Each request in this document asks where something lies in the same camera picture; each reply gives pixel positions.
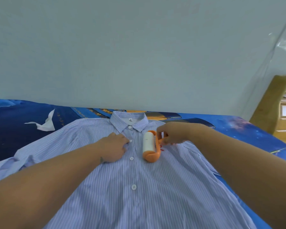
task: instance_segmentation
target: white wall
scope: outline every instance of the white wall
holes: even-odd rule
[[[286,0],[0,0],[0,98],[241,115]]]

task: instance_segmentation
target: orange lint roller handle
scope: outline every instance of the orange lint roller handle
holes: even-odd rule
[[[157,133],[150,130],[143,136],[143,158],[148,162],[156,162],[160,155],[161,150]]]

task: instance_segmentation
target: striped shirt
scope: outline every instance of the striped shirt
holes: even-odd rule
[[[76,120],[1,161],[0,180],[112,132],[122,133],[131,140],[123,157],[95,168],[44,228],[255,228],[193,144],[163,146],[155,163],[142,158],[144,133],[162,124],[144,113],[126,112]]]

